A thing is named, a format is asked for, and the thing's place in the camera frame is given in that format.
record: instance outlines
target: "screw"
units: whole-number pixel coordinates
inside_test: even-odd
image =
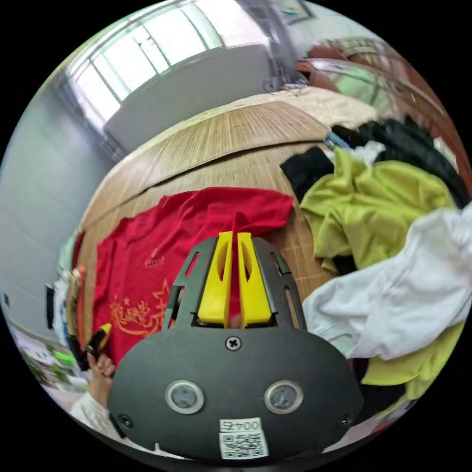
[[[242,346],[242,341],[237,336],[230,336],[225,342],[226,349],[229,351],[237,351]]]
[[[352,423],[353,423],[353,419],[348,414],[345,414],[342,418],[339,418],[338,420],[338,425],[343,428],[347,426],[351,426]]]
[[[133,427],[133,421],[126,414],[120,414],[118,416],[118,420],[125,428],[132,428]]]

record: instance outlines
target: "label sticker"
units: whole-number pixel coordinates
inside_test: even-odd
[[[260,418],[221,419],[220,450],[223,459],[258,459],[269,455]]]

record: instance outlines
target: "qr code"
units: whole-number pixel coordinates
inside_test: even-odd
[[[268,455],[262,431],[220,433],[220,447],[223,459],[256,459]]]

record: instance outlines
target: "red t-shirt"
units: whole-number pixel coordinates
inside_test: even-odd
[[[161,330],[170,290],[193,246],[224,231],[253,236],[283,227],[293,198],[273,190],[209,187],[162,197],[124,218],[97,248],[94,331],[112,323],[115,364],[144,337]],[[236,240],[230,316],[240,312]]]

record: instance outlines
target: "window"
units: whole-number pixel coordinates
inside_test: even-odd
[[[213,24],[226,46],[268,44],[259,25],[235,0],[196,0],[195,5]]]
[[[157,15],[144,26],[171,65],[206,50],[197,30],[180,8]]]
[[[110,27],[68,72],[86,116],[101,128],[156,75],[205,51],[252,43],[267,38],[235,0],[164,2]]]
[[[119,109],[119,102],[110,92],[97,71],[90,64],[77,79],[84,96],[92,107],[107,121]]]

